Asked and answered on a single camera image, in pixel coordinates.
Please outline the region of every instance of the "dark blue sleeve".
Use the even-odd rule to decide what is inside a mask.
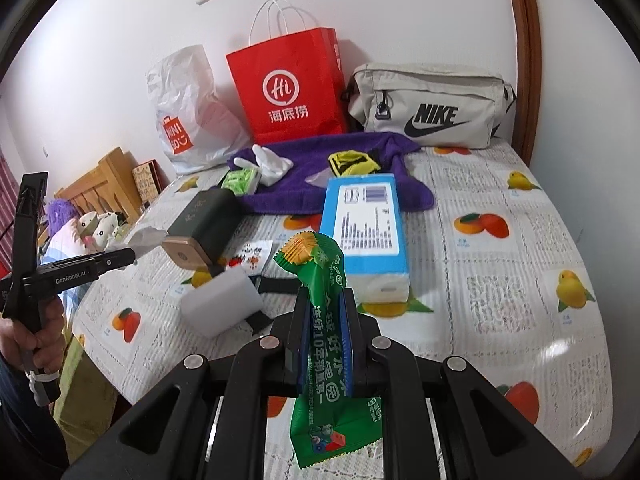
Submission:
[[[65,440],[49,407],[36,405],[24,372],[8,365],[2,356],[0,402],[4,421],[25,450],[54,468],[65,470],[69,466]]]

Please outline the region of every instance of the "white glove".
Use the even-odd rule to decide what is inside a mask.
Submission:
[[[277,156],[269,148],[254,144],[252,151],[255,155],[255,161],[258,163],[257,166],[239,156],[234,159],[234,164],[238,168],[258,171],[260,173],[260,183],[265,186],[273,186],[293,167],[293,162],[288,158]]]

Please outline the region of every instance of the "purple towel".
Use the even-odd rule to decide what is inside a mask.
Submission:
[[[273,186],[258,186],[253,195],[241,196],[246,212],[259,214],[311,215],[322,212],[326,190],[305,182],[306,177],[329,167],[328,157],[335,152],[356,150],[370,153],[378,151],[380,173],[393,173],[396,177],[398,200],[402,211],[424,211],[433,207],[433,194],[423,183],[409,176],[404,166],[404,155],[416,152],[420,146],[399,134],[359,133],[307,137],[269,144],[274,153],[293,161],[293,168]],[[235,156],[255,164],[250,148]],[[228,161],[232,170],[233,157]]]

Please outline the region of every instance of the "purple plush toy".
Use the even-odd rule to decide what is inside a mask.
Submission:
[[[72,218],[80,218],[80,215],[69,200],[57,198],[47,205],[47,217],[49,218],[49,238],[53,238],[64,224]]]

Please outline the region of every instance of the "white bag handle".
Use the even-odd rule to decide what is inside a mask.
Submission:
[[[258,15],[260,15],[260,12],[264,9],[266,4],[269,4],[269,7],[267,8],[267,26],[269,27],[269,39],[270,40],[273,39],[273,36],[271,35],[271,19],[270,19],[270,16],[271,16],[271,7],[273,7],[274,5],[276,7],[278,7],[278,12],[280,14],[282,14],[282,19],[284,21],[284,30],[285,30],[286,34],[289,33],[289,27],[287,25],[287,19],[284,17],[284,12],[282,11],[282,8],[278,4],[278,2],[285,2],[286,4],[289,5],[289,7],[291,9],[295,10],[296,14],[300,17],[300,20],[302,20],[303,30],[306,30],[306,23],[305,23],[304,17],[300,13],[300,11],[297,10],[294,6],[292,6],[287,0],[267,0],[266,2],[264,2],[260,6],[260,9],[258,9],[258,12],[255,13],[254,22],[251,24],[251,30],[249,31],[249,46],[251,46],[251,36],[254,33],[255,22],[257,21]]]

